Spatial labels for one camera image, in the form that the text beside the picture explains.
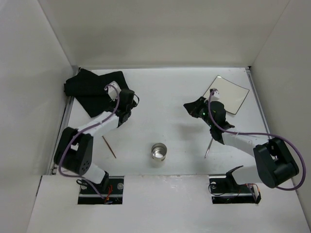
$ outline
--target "purple cable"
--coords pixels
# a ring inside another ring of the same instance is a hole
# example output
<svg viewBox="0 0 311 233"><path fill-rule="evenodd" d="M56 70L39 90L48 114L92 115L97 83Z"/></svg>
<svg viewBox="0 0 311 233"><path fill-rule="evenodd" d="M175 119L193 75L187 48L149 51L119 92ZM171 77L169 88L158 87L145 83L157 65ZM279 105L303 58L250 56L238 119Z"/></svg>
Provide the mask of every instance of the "purple cable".
<svg viewBox="0 0 311 233"><path fill-rule="evenodd" d="M62 176L65 176L65 177L74 177L74 178L81 178L81 179L85 180L85 181L94 189L94 191L95 191L102 199L105 199L105 197L103 197L103 196L101 195L101 193L97 190L97 188L92 184L91 181L89 181L88 179L84 178L83 176L65 174L65 173L62 171L62 165L63 165L64 158L65 158L65 156L66 156L66 154L67 154L67 152L68 152L70 146L73 144L74 140L75 140L80 134L82 134L83 132L85 132L85 131L87 131L87 130L90 130L90 129L96 127L96 126L99 126L99 125L103 124L104 122L108 121L108 120L116 113L116 111L117 111L117 109L118 109L118 106L119 106L119 103L120 103L120 95L119 95L118 90L117 90L113 85L108 84L107 86L105 86L104 89L106 90L109 86L112 87L113 89L115 89L115 91L116 91L116 93L117 93L117 96L118 96L118 98L117 98L117 105L116 105L115 109L112 111L112 113L111 113L107 118L105 118L105 119L102 120L101 122L98 122L98 123L96 123L96 124L94 124L94 125L88 126L88 127L86 127L85 129L82 129L81 131L79 131L79 132L70 140L70 142L68 143L68 145L67 145L66 149L64 150L64 153L63 153L63 155L62 155L62 157L61 157L61 159L60 159L60 161L59 161L59 164L58 164L58 171L59 171L59 173L60 173Z"/></svg>
<svg viewBox="0 0 311 233"><path fill-rule="evenodd" d="M290 145L293 150L297 153L299 159L300 159L300 162L301 162L301 165L302 165L302 177L301 177L301 181L299 182L299 184L293 188L282 188L282 187L276 187L278 189L281 189L281 190L284 190L284 191L293 191L293 190L297 190L298 188L300 188L303 184L303 182L305 181L306 179L306 164L303 160L303 157L301 155L301 153L299 152L299 150L297 149L297 147L292 143L290 142L289 140L287 140L285 137L282 137L282 136L279 136L277 134L273 134L273 133L239 133L239 132L232 132L232 131L227 131L227 130L224 130L223 128L221 128L214 120L213 116L212 116L212 113L211 113L211 110L210 110L210 102L211 102L211 98L212 96L214 95L214 92L217 91L217 89L213 89L212 92L210 93L209 95L209 98L208 98L208 104L207 104L207 108L208 108L208 114L210 116L210 119L212 120L213 124L218 128L220 129L221 131L225 132L225 133L231 133L231 134L239 134L239 135L264 135L264 136L271 136L271 137L276 137L276 138L279 138L281 140L283 140L284 142L286 142L288 145Z"/></svg>

